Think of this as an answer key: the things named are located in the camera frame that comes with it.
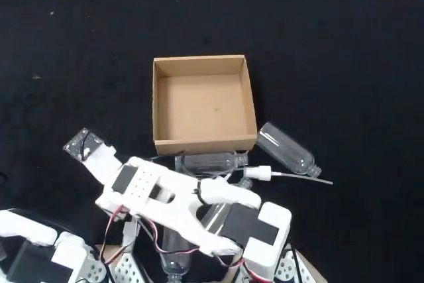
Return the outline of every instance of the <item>white plastic part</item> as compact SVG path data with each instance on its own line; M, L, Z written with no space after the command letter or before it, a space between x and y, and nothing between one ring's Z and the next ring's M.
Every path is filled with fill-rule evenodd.
M271 180L271 166L245 167L244 177L269 182Z
M62 242L67 242L69 244L72 244L81 248L84 248L84 245L85 245L84 239L82 239L81 237L77 237L76 235L73 235L69 232L60 233L58 239L54 243L54 246L57 248L58 245Z
M116 283L149 283L146 282L131 253L124 253L115 267Z
M0 237L20 236L35 245L53 245L58 237L56 230L7 210L0 211L0 225Z
M299 256L299 253L296 253L296 255L297 255L297 262L299 263L299 271L300 271L300 275L302 277L302 282L303 283L316 283L312 274L308 271L305 263L303 263L302 258ZM293 262L294 262L293 253L291 251L287 252L284 258L288 259L288 260L293 260ZM299 278L297 276L296 269L295 269L295 275L294 275L294 283L299 283Z
M197 220L196 211L202 205L195 194L197 178L173 172L164 166L132 157L126 165L138 167L124 194L113 191L112 187L122 167L105 184L103 194L96 204L114 211L124 205L132 216L145 217L165 227L177 231L184 239L197 245L199 250L211 256L233 255L240 247L230 239L216 236L206 231ZM153 187L159 186L174 195L169 203L150 198ZM201 197L207 203L240 203L258 209L260 197L246 189L226 184L222 181L204 179L201 181Z
M73 270L69 283L74 283L81 278L90 283L99 283L105 279L105 265L93 258L89 253L91 248L85 241L68 232L60 234L54 243L56 250L52 262L61 264Z
M130 222L124 223L122 246L127 247L125 252L131 253L134 249L135 239L140 232L140 225L137 219L132 218Z
M115 157L116 152L115 147L102 144L82 164L93 174L95 179L104 185L111 175L122 166L122 163Z
M80 272L87 259L87 251L83 247L62 241L54 251L52 262L71 268L72 274L68 282L75 282L80 277Z
M273 280L281 251L287 241L292 213L284 207L266 202L259 212L258 219L278 229L276 239L273 245L269 245L256 238L249 238L243 259L251 271L267 280Z
M296 274L296 264L290 258L281 258L276 271L276 278L283 282L291 281Z

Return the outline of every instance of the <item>wire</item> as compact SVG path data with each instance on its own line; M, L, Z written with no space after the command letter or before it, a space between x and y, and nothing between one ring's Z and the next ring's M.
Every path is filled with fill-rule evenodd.
M105 264L106 265L110 265L110 264L112 264L117 258L119 258L124 252L125 252L125 249L126 248L128 248L130 245L132 245L134 243L134 241L133 242L131 242L129 245L126 245L126 246L124 246L124 247L121 247L117 252L115 252L110 258L108 258L106 261L105 261Z
M333 185L333 182L330 182L328 180L324 179L318 179L318 178L312 178L312 177L306 177L306 176L299 176L295 174L286 174L283 172L272 172L272 176L283 176L283 177L291 177L291 178L299 178L304 180L310 180L311 182L322 182L323 184Z
M247 273L256 281L259 281L260 283L272 283L273 281L267 280L266 278L263 278L259 275L257 275L255 272L248 269L246 263L243 263L244 269L247 271Z
M84 138L82 138L81 140L81 144L79 145L79 153L81 154L81 161L85 162L87 160L87 157L84 154L84 146L85 146L85 141L87 140L88 136L91 134L91 129L88 129Z
M236 262L232 263L232 264L227 264L223 261L223 259L221 259L218 255L216 254L212 254L214 258L216 258L219 263L224 266L225 268L238 268L240 265L242 265L244 263L244 259L243 256L241 256Z
M297 272L297 277L299 278L299 283L303 283L302 276L300 274L300 267L299 267L299 261L297 259L297 253L292 244L290 244L290 249L293 252L293 259L294 259L294 264L296 265L296 272Z
M156 227L153 221L147 218L143 218L143 219L150 225L150 228L152 228L153 230L153 246L156 252L161 253L163 255L188 255L190 253L193 253L199 250L199 247L194 247L188 250L180 250L180 251L165 251L161 249L158 244L158 228Z
M100 259L103 259L103 254L105 253L105 247L106 247L106 237L107 233L109 232L109 229L111 228L112 222L114 222L117 214L121 212L121 210L124 208L123 205L120 205L111 215L109 218L109 222L107 223L106 230L105 230L105 237L103 238L103 244L101 245L100 249Z

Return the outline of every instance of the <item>black cloth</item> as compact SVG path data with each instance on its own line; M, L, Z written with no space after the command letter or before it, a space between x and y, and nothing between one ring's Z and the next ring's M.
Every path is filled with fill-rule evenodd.
M405 222L422 215L424 0L0 0L0 11L1 208L100 242L101 186L62 146L89 127L153 156L153 57L246 54L258 126L274 122L335 183L254 190L291 210L292 243L330 282L398 270L397 248L414 240ZM283 170L257 148L250 163ZM139 241L154 276L158 257Z

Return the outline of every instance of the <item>cable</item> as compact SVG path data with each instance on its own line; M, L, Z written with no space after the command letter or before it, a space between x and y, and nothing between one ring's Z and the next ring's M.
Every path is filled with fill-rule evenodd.
M303 283L302 277L301 277L301 274L300 274L300 267L299 267L299 261L297 259L297 253L296 253L296 250L294 249L294 247L291 243L290 243L290 249L293 252L293 259L294 259L294 264L296 265L296 272L297 272L297 277L299 278L299 283Z
M322 182L323 184L333 185L333 182L330 182L329 180L312 178L312 177L306 177L306 176L299 176L299 175L295 175L295 174L285 174L283 172L272 172L272 175L273 176L283 176L283 177L299 178L299 179L309 180L311 182Z
M100 249L100 259L103 259L103 254L105 253L107 233L109 232L109 229L111 228L112 222L114 222L117 214L120 213L123 208L124 208L124 206L123 205L120 205L112 213L111 217L109 218L109 222L107 223L106 230L105 230L105 237L103 238L103 244L101 245L101 249Z
M216 255L215 253L212 254L214 258L216 258L219 263L224 266L225 268L237 268L240 265L242 265L244 263L244 259L243 256L241 256L236 262L233 262L232 264L227 264L223 261L223 259L221 259L218 255Z
M158 244L158 228L156 227L153 221L144 217L143 219L150 225L150 228L152 228L153 230L153 246L156 252L161 253L163 255L188 255L190 253L193 253L199 250L198 247L194 247L188 250L180 250L180 251L165 251L161 249Z
M260 283L272 283L273 282L271 280L267 280L266 278L263 278L263 277L257 275L255 272L249 270L245 262L243 263L243 267L246 270L246 272L256 281L259 281Z
M85 162L87 160L87 157L84 154L84 146L85 146L85 141L87 140L88 136L91 134L91 129L88 129L84 138L82 138L81 140L81 144L79 145L79 153L81 154L81 161Z

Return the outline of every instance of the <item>red wire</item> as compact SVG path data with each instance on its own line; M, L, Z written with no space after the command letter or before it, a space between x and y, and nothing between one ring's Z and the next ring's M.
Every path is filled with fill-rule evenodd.
M246 266L246 263L244 264L244 268L246 269L246 271L248 272L248 274L253 278L253 280L255 282L259 282L259 283L273 283L273 281L271 280L266 280L265 278L257 275L256 273L252 272L251 270L249 270Z
M107 223L107 226L106 226L106 230L105 230L105 237L104 237L104 239L103 239L103 244L101 245L101 250L100 250L100 260L103 260L103 254L105 253L105 247L106 247L106 236L107 236L107 233L109 232L109 229L110 229L110 227L111 227L111 225L112 225L112 222L114 222L114 220L115 220L115 218L116 218L116 216L118 215L118 213L120 213L121 212L121 210L122 210L122 208L124 208L124 206L123 205L120 205L113 213L112 213L112 215L111 215L111 217L110 217L110 219L109 219L109 222Z

